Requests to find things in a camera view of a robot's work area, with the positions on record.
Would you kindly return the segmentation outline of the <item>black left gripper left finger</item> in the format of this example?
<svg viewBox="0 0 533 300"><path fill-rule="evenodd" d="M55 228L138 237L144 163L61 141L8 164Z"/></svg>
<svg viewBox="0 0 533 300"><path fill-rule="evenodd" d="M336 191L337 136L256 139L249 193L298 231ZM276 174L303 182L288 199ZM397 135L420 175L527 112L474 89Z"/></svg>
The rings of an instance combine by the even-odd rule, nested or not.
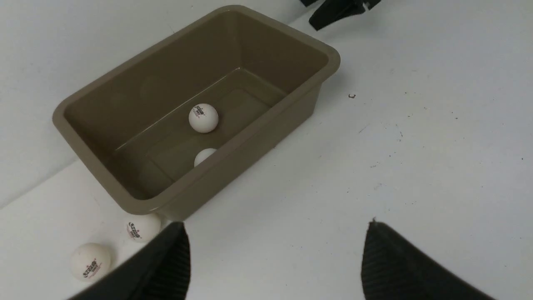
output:
<svg viewBox="0 0 533 300"><path fill-rule="evenodd" d="M184 300L191 252L183 222L172 222L114 271L72 300Z"/></svg>

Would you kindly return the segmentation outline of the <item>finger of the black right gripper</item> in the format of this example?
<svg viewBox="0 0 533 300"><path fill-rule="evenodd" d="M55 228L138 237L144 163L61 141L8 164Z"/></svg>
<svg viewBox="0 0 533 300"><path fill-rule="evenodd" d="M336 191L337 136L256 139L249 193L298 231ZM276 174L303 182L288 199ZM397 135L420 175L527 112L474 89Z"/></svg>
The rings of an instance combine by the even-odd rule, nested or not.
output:
<svg viewBox="0 0 533 300"><path fill-rule="evenodd" d="M366 10L366 0L326 0L314 11L309 24L318 31L341 19L361 15Z"/></svg>
<svg viewBox="0 0 533 300"><path fill-rule="evenodd" d="M318 0L300 0L301 4L303 4L305 7L309 7L317 1Z"/></svg>

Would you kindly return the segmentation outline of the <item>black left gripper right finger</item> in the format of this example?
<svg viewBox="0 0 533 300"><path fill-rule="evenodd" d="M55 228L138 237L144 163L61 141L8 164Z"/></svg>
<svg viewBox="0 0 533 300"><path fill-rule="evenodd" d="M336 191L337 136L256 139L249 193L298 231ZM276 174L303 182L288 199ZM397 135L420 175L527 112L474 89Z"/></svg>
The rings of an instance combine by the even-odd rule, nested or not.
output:
<svg viewBox="0 0 533 300"><path fill-rule="evenodd" d="M361 262L366 300L489 300L384 222L371 221Z"/></svg>

